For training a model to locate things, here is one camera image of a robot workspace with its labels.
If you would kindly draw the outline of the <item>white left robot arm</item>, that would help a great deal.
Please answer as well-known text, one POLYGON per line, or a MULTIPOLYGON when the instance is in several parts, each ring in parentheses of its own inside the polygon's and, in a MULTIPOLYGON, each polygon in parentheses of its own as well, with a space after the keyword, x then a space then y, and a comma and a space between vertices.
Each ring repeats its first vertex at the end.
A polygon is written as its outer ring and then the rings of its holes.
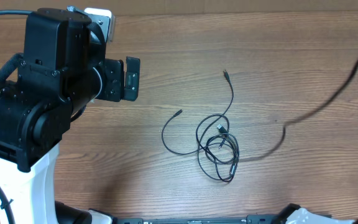
POLYGON ((93 100, 134 101, 140 60, 106 58, 114 16, 74 6, 26 12, 24 50, 0 69, 0 222, 116 223, 55 200, 60 141, 93 100))

